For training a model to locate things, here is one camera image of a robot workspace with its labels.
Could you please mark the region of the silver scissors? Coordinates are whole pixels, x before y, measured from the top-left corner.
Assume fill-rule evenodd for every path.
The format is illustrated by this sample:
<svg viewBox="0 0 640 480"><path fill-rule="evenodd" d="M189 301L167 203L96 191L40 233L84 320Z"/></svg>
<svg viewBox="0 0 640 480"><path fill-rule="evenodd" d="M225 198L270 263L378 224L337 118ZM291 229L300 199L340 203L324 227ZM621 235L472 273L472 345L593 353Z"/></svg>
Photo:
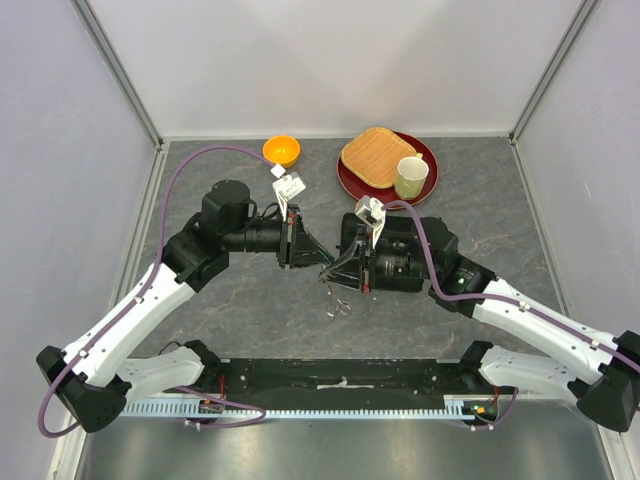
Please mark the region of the silver scissors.
<svg viewBox="0 0 640 480"><path fill-rule="evenodd" d="M346 301L338 297L332 284L328 284L327 289L328 304L326 307L326 314L331 319L336 319L338 316L350 316L352 312L351 306Z"/></svg>

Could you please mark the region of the black zip tool case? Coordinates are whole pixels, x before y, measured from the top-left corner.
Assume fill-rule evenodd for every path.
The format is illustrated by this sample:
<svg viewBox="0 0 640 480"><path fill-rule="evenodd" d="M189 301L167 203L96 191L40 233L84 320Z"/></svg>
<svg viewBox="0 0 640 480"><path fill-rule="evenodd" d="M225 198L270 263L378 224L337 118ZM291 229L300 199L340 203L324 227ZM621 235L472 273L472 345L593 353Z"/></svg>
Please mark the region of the black zip tool case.
<svg viewBox="0 0 640 480"><path fill-rule="evenodd" d="M417 246L412 219L389 217L370 261L371 290L420 292L427 270L411 252Z"/></svg>

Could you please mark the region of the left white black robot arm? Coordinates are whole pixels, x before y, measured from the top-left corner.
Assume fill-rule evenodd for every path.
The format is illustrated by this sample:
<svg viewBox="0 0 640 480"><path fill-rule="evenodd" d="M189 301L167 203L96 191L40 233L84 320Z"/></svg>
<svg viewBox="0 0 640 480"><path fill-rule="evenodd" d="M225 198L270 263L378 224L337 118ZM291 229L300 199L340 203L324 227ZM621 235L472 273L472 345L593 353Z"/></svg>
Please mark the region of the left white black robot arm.
<svg viewBox="0 0 640 480"><path fill-rule="evenodd" d="M139 284L89 332L36 363L57 397L88 433L113 422L134 401L176 387L198 393L221 384L221 359L199 340L140 359L133 350L172 311L229 266L233 252L271 252L283 269L327 265L331 255L306 231L292 199L305 189L297 174L276 180L278 209L261 216L247 185L216 183L199 212L164 245Z"/></svg>

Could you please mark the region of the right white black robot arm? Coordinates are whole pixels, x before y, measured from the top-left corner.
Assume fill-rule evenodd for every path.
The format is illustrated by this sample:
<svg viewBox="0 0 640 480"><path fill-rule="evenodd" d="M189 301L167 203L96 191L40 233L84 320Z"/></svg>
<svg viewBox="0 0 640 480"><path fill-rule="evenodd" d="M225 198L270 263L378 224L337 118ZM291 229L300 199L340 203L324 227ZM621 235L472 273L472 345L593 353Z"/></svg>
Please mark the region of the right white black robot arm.
<svg viewBox="0 0 640 480"><path fill-rule="evenodd" d="M588 419L616 432L639 409L639 336L599 331L527 297L493 271L460 254L440 218L391 216L378 240L355 214L344 215L340 255L319 277L364 293L426 290L441 308L501 329L541 351L517 360L476 341L458 368L467 392L491 384L555 391L575 400Z"/></svg>

